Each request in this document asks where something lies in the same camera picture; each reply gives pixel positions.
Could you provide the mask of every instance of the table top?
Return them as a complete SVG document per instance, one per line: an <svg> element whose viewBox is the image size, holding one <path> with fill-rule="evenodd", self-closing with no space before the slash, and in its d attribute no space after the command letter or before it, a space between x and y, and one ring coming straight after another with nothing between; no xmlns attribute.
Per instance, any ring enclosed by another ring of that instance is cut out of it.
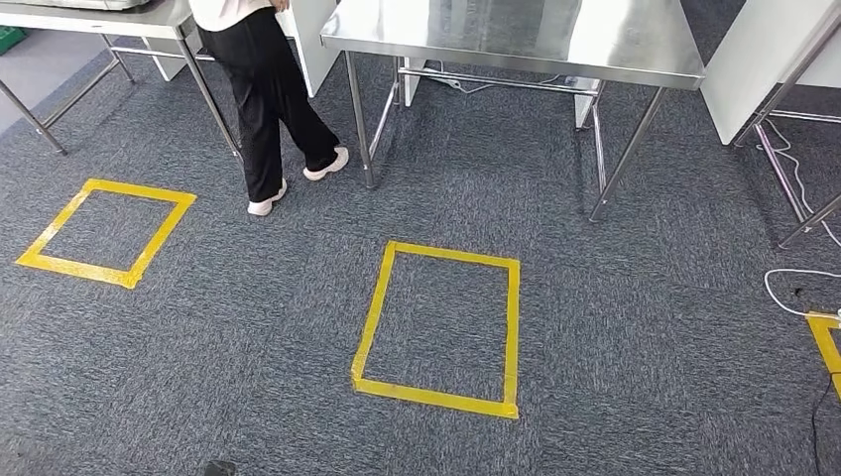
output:
<svg viewBox="0 0 841 476"><path fill-rule="evenodd" d="M191 20L187 0L153 0L121 12L0 3L0 25L9 27L176 40Z"/></svg>
<svg viewBox="0 0 841 476"><path fill-rule="evenodd" d="M697 89L680 0L342 0L325 46Z"/></svg>

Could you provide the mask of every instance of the power cord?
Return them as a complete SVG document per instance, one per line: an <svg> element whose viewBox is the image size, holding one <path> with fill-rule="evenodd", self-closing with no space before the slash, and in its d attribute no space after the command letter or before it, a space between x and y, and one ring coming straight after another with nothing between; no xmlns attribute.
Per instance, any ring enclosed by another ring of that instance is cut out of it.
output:
<svg viewBox="0 0 841 476"><path fill-rule="evenodd" d="M817 476L821 476L822 473L820 472L820 456L818 455L817 451L817 423L815 423L815 419L817 418L817 411L820 410L820 406L826 399L826 395L829 394L829 389L832 388L832 384L834 383L836 375L841 375L841 372L829 373L829 382L826 384L826 388L823 389L823 394L820 396L820 399L818 399L817 404L815 404L814 408L812 409L812 451L814 452L815 469L817 470Z"/></svg>
<svg viewBox="0 0 841 476"><path fill-rule="evenodd" d="M444 61L439 60L438 62L441 63L441 69L439 69L439 70L431 69L431 68L425 68L425 69L428 69L429 71L434 71L434 72L445 72L444 71ZM432 79L434 81L442 82L442 83L444 83L444 84L446 84L446 85L448 85L448 86L450 86L454 89L458 89L459 91L461 91L465 94L473 94L474 92L483 91L483 90L485 90L489 87L494 87L494 86L497 85L497 84L485 84L483 86L474 87L473 89L466 89L464 86L461 85L461 81L459 81L458 79L444 79L444 78L440 78L440 77L431 77L430 79ZM559 79L560 79L560 74L557 74L550 79L541 81L540 84L549 84L549 83L555 82Z"/></svg>
<svg viewBox="0 0 841 476"><path fill-rule="evenodd" d="M777 125L774 122L772 122L771 120L768 120L768 119L766 121L771 126L772 130L774 130L774 133L777 134L777 137L779 137L780 140L785 144L784 147L774 148L774 153L779 155L779 156L783 156L786 159L788 159L788 160L790 160L794 163L794 179L797 180L797 184L800 187L800 201L803 203L803 206L805 206L805 208L809 211L809 213L814 213L814 210L812 209L811 205L809 205L809 202L806 199L806 185L803 183L802 178L800 178L800 161L797 158L795 158L794 156L792 156L791 154L788 153L788 151L791 150L791 141L789 141L780 132L780 129L777 128ZM758 145L757 149L759 149L760 151L765 150L762 145ZM829 228L829 225L826 223L826 221L821 221L821 224L823 225L823 228L826 230L826 233L829 234L829 237L832 238L832 241L834 241L836 245L841 247L841 241L838 240L838 237L835 236L835 233L832 232L832 229ZM828 273L828 272L825 272L825 271L798 270L798 269L792 269L792 268L781 268L781 269L777 269L777 270L770 270L767 273L765 273L765 289L766 289L766 291L768 291L768 294L769 294L769 296L771 296L771 299L773 299L774 302L779 307L781 307L783 310L785 310L787 312L790 312L792 314L795 314L795 315L802 316L802 317L806 317L805 312L800 312L800 311L794 310L794 309L786 306L785 304L783 304L777 298L777 296L774 294L774 291L772 291L770 277L771 277L771 275L774 275L774 274L777 274L777 273L794 273L794 274L800 274L800 275L825 276L825 277L828 277L828 278L841 278L841 275L836 275L834 273ZM832 318L834 318L838 321L841 321L841 308L839 308L836 311L836 314L834 316L832 316ZM820 470L820 455L818 454L818 450L817 450L817 447L818 447L818 444L817 444L817 423L815 422L815 419L817 418L817 412L820 409L821 404L823 404L823 401L826 399L826 395L829 394L829 389L832 388L832 384L833 384L833 381L835 380L836 375L841 375L841 372L830 372L829 382L826 384L826 389L824 389L823 394L820 396L820 399L817 401L817 404L815 404L814 408L812 409L812 417L811 417L812 452L814 453L815 469L817 470L817 475L818 476L821 476L822 473L821 473L821 470Z"/></svg>
<svg viewBox="0 0 841 476"><path fill-rule="evenodd" d="M785 143L785 147L782 147L780 149L774 149L774 152L777 155L783 156L786 159L789 159L790 161L794 162L794 178L797 180L797 184L800 186L800 201L803 203L803 206L805 206L806 209L809 210L809 213L814 213L814 210L812 209L811 205L809 205L809 202L806 199L806 185L803 184L803 180L800 178L800 161L788 153L788 151L791 150L791 141L789 141L780 132L780 129L777 128L777 125L774 122L772 122L771 119L766 119L766 122L768 122L772 130L774 130L774 133L777 134L777 137L779 137L780 140ZM762 145L758 145L757 149L759 149L760 151L765 150L765 148L763 148ZM826 229L826 232L829 234L829 237L832 238L832 241L834 241L836 245L841 247L841 241L838 240L838 238L835 236L835 233L833 233L832 230L829 228L829 225L827 225L825 221L821 221L820 223Z"/></svg>
<svg viewBox="0 0 841 476"><path fill-rule="evenodd" d="M780 132L780 129L777 128L777 124L772 122L770 119L766 119L766 122L768 122L768 124L771 126L774 133L777 134L777 137L779 137L780 140L785 144L784 147L774 148L774 153L777 154L777 155L783 156L786 159L788 159L788 160L790 160L794 163L794 178L797 180L797 184L800 187L800 201L803 203L803 206L805 206L806 209L809 210L809 213L814 213L814 210L812 209L811 205L809 205L809 202L806 199L806 185L803 183L802 178L800 178L800 161L797 158L795 158L794 156L792 156L791 154L788 153L788 151L790 151L791 147L792 147L791 141L789 139L787 139ZM763 148L762 145L758 145L757 149L760 150L760 151L765 150L765 148ZM829 237L832 238L832 241L834 241L836 245L841 247L841 240L839 240L838 237L835 236L835 233L832 232L832 229L829 228L829 225L825 221L822 221L821 224L826 229L826 232L829 234ZM802 274L802 275L826 276L826 277L829 277L829 278L841 278L841 275L836 275L836 274L833 274L833 273L827 273L825 271L796 270L796 269L791 269L791 268L770 270L767 273L765 273L765 289L766 289L766 291L768 291L768 294L769 294L769 296L771 296L771 299L773 299L774 302L776 302L777 305L779 307L781 307L782 309L784 309L785 311L790 312L792 314L800 315L800 316L803 316L803 317L806 317L806 314L804 312L799 312L799 311L796 311L796 310L794 310L790 307L787 307L777 298L777 296L771 290L771 283L770 283L769 277L773 274L776 274L776 273L795 273L795 274ZM841 321L841 308L837 309L836 315L834 316L834 318Z"/></svg>

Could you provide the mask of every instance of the white cable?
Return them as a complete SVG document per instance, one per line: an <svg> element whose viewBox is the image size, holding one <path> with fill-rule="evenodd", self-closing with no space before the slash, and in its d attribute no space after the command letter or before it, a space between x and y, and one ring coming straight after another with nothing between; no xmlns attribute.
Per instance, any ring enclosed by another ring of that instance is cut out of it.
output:
<svg viewBox="0 0 841 476"><path fill-rule="evenodd" d="M441 63L440 72L444 72L444 61L439 60L438 62ZM549 84L551 82L557 81L558 79L560 79L560 74L558 74L556 76L553 76L550 79L541 81L539 84ZM465 89L464 86L461 85L461 82L459 82L458 80L452 80L452 81L448 80L448 81L445 81L445 83L449 84L450 86L454 87L455 89L458 89L459 91L461 91L465 94L473 94L474 92L479 92L479 91L482 91L482 90L487 89L489 87L494 87L494 86L497 85L497 84L485 84L484 86L475 87L473 89Z"/></svg>
<svg viewBox="0 0 841 476"><path fill-rule="evenodd" d="M836 274L833 274L833 273L827 273L825 271L796 270L796 269L792 269L792 268L780 268L778 270L770 270L767 273L765 273L765 289L766 289L766 291L768 291L768 294L769 294L769 296L771 296L771 299L773 299L774 302L776 302L778 306L782 307L783 309L787 310L788 312L791 312L792 314L801 315L803 317L806 317L805 312L800 312L800 311L794 310L794 309L786 306L785 304L783 304L777 298L777 295L775 295L774 292L771 291L771 283L770 283L769 278L771 277L771 275L776 274L776 273L794 273L794 274L798 274L798 275L817 275L817 276L826 276L826 277L829 277L829 278L841 278L841 275L836 275ZM833 318L835 320L838 320L839 322L841 322L841 309L838 309L837 315L834 315Z"/></svg>
<svg viewBox="0 0 841 476"><path fill-rule="evenodd" d="M780 140L782 140L785 143L785 147L782 147L782 148L779 148L779 149L774 148L773 149L774 152L776 154L779 154L779 155L785 157L786 159L789 159L790 161L794 162L794 179L797 180L797 184L800 186L800 201L802 201L803 206L805 206L806 209L809 210L809 213L814 214L814 210L809 205L808 200L806 200L806 185L803 183L802 178L800 178L800 161L798 159L796 159L794 156L792 156L791 154L787 153L787 151L791 150L791 141L789 141L780 132L780 129L777 128L777 125L774 122L772 122L770 119L766 119L766 120L768 121L769 125L771 125L771 128L774 130L774 133L777 134L777 137L779 137ZM762 145L757 146L757 149L759 149L760 151L765 150ZM838 240L838 238L835 236L835 233L833 233L832 229L829 228L829 225L827 225L825 221L821 221L821 224L826 229L826 232L829 234L829 237L832 238L832 241L834 241L836 245L841 247L841 241ZM786 306L785 304L783 304L777 298L777 296L771 290L771 282L770 282L769 278L771 277L771 275L774 275L776 273L794 273L794 274L799 274L799 275L816 275L816 276L825 276L825 277L829 277L829 278L841 278L841 275L836 275L836 274L833 274L833 273L827 273L825 271L797 270L797 269L792 269L792 268L781 268L781 269L778 269L778 270L770 270L767 273L765 273L765 289L766 289L766 291L768 291L768 295L771 296L771 299L773 299L774 302L776 302L777 305L779 307L781 307L782 309L784 309L784 310L786 310L786 311L788 311L792 314L800 315L800 316L803 316L803 317L806 317L806 314L804 312L799 312L797 310L794 310L794 309ZM834 319L838 320L839 322L841 322L841 308L839 308L838 311L836 312L836 315L834 315L832 317Z"/></svg>
<svg viewBox="0 0 841 476"><path fill-rule="evenodd" d="M774 130L774 133L777 134L777 137L779 137L780 140L782 140L785 143L785 147L781 149L774 149L774 152L794 162L794 179L797 180L797 184L800 186L800 201L803 202L803 206L805 206L806 209L809 210L809 213L814 214L814 210L812 209L811 205L809 205L809 202L806 199L806 185L803 184L803 180L802 178L800 178L800 161L794 156L786 153L786 151L791 149L791 142L780 132L780 129L777 128L777 125L774 122L772 122L770 119L766 120L768 121L771 128ZM764 150L762 145L758 145L757 149L761 151ZM826 224L826 221L821 221L820 223L823 225L823 228L826 230L826 233L829 234L829 237L832 238L832 241L834 241L836 245L841 247L841 240L839 240L838 237L835 236L835 233L832 232L832 229L829 228L829 225Z"/></svg>

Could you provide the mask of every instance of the green container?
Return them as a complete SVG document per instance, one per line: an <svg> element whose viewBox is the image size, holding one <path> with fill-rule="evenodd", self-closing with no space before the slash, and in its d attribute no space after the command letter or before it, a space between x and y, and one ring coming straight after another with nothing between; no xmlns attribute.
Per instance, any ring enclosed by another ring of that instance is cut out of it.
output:
<svg viewBox="0 0 841 476"><path fill-rule="evenodd" d="M26 34L20 28L0 27L0 55L11 50L24 38Z"/></svg>

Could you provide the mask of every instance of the black pants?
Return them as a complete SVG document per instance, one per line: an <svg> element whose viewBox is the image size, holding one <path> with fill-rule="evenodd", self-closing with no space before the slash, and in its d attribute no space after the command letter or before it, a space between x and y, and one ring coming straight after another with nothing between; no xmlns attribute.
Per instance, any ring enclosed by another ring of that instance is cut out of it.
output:
<svg viewBox="0 0 841 476"><path fill-rule="evenodd" d="M335 160L333 148L339 140L309 105L303 76L275 9L258 10L221 32L199 33L231 80L251 201L269 199L281 188L280 121L312 172Z"/></svg>

